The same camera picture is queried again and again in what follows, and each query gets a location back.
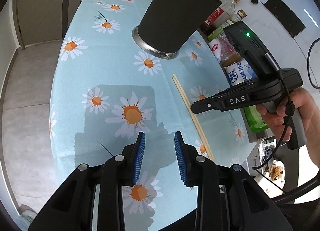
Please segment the white blue salt bag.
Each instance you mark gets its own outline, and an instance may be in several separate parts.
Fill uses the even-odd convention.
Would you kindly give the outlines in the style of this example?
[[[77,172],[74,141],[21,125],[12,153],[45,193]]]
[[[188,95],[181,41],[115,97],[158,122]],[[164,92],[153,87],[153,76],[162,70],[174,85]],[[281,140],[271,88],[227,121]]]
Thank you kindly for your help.
[[[257,77],[256,73],[245,59],[226,67],[225,71],[231,86],[238,85]]]

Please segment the gold cap clear bottle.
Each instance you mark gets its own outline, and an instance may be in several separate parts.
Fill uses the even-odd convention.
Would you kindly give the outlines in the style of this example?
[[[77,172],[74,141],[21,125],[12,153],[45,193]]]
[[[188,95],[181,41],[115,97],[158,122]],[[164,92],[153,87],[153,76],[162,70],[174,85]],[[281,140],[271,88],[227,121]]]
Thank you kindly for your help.
[[[235,5],[240,0],[228,0],[218,7],[200,26],[200,30],[206,35],[210,35],[215,29],[227,21],[235,13]]]

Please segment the blue daisy tablecloth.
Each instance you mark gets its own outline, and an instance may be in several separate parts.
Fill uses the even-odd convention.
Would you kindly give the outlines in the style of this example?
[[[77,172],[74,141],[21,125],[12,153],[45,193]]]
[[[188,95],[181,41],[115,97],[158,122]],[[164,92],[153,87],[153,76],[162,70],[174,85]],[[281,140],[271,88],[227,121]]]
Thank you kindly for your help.
[[[152,0],[82,0],[60,50],[50,100],[57,180],[82,163],[96,166],[146,136],[140,177],[123,187],[127,230],[160,230],[196,208],[197,189],[180,177],[174,135],[208,156],[178,92],[190,102],[229,87],[215,56],[195,32],[178,57],[143,51],[132,30]]]

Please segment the small oil bottle gold cap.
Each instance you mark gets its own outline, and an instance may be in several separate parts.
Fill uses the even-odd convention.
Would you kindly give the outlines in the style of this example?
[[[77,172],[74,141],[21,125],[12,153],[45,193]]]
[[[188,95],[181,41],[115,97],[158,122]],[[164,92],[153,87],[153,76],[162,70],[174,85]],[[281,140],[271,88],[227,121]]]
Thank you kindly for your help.
[[[223,24],[221,24],[217,29],[215,29],[208,37],[208,41],[210,42],[214,38],[216,38],[225,27],[230,26],[238,21],[243,20],[247,16],[247,13],[240,9],[237,13],[231,15]]]

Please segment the clear plastic sugar bag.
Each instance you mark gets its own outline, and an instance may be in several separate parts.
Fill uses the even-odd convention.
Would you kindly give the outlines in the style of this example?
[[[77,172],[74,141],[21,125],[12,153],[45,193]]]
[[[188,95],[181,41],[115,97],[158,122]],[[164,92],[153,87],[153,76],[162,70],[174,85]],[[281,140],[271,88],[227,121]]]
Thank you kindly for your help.
[[[217,61],[222,63],[224,67],[230,66],[242,59],[242,57],[235,51],[223,31],[216,35],[208,45]]]

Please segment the green packaged bag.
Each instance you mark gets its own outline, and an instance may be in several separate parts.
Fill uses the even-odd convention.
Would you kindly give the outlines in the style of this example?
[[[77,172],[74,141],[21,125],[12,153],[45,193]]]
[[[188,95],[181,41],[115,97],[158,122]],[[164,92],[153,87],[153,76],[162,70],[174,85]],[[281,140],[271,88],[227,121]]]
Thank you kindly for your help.
[[[269,128],[255,106],[244,107],[244,113],[249,128],[253,133],[262,132]]]

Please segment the grey door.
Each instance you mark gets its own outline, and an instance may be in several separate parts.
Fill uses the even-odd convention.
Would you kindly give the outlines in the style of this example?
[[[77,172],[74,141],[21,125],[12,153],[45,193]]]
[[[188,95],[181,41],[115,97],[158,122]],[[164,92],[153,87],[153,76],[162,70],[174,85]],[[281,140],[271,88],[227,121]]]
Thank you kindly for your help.
[[[21,48],[63,39],[82,0],[12,0]]]

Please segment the black cylindrical utensil holder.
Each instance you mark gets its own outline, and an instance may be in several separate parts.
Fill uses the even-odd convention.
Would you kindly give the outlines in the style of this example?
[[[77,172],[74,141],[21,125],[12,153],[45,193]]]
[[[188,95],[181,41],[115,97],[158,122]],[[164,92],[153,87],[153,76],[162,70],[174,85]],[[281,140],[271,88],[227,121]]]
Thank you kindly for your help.
[[[150,55],[172,60],[220,5],[220,0],[152,0],[133,40]]]

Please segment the black wall rack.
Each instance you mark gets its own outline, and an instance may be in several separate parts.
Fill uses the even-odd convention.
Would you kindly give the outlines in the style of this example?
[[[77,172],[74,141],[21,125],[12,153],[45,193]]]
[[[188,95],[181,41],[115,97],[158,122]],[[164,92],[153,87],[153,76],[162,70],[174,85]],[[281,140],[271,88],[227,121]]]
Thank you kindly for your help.
[[[264,6],[276,17],[292,38],[305,29],[302,21],[282,0],[268,0]]]

